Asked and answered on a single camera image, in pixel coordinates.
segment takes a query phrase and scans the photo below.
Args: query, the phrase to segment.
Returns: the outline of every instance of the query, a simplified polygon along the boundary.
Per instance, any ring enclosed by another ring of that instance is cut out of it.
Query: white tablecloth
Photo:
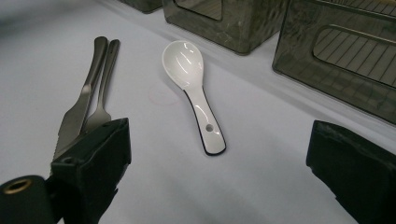
[[[100,223],[356,223],[305,165],[315,119],[396,153],[396,129],[287,77],[271,64],[277,35],[248,56],[117,1],[0,3],[0,182],[50,174],[64,113],[88,74],[93,40],[120,40],[106,109],[129,118],[132,163]],[[194,43],[227,151],[204,153],[164,48]]]

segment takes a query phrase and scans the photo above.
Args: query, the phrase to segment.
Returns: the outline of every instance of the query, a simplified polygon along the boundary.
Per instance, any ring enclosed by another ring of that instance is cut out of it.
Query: metal spoon
[[[110,80],[111,73],[117,54],[119,52],[120,41],[118,39],[112,40],[108,46],[105,68],[103,69],[102,79],[100,82],[98,104],[95,112],[87,119],[85,124],[85,132],[91,132],[102,124],[111,121],[111,116],[105,111],[105,96],[107,90],[107,83]]]
[[[206,154],[223,152],[226,148],[224,138],[203,90],[204,60],[201,52],[192,43],[175,41],[163,51],[163,67],[190,99]]]

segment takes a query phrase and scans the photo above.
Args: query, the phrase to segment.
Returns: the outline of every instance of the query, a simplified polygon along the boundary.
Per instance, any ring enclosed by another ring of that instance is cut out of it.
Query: white ceramic spoon
[[[204,60],[192,43],[178,40],[163,51],[163,67],[190,99],[207,155],[217,155],[226,148],[218,123],[210,110],[203,90]]]

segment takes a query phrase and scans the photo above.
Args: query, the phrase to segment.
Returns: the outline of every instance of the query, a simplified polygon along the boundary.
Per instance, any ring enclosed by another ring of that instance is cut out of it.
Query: spoon handle
[[[220,154],[225,150],[226,145],[220,127],[207,103],[204,90],[201,87],[187,89],[184,92],[189,97],[194,110],[205,153],[209,156]]]

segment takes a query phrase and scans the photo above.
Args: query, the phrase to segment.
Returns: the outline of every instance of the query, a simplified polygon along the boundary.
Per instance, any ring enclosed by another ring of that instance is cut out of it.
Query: storage bin
[[[290,0],[273,67],[396,124],[396,1]]]
[[[163,6],[162,0],[120,0],[130,7],[134,7],[143,13],[151,13],[157,8]]]
[[[167,22],[242,55],[280,30],[286,0],[163,0]]]

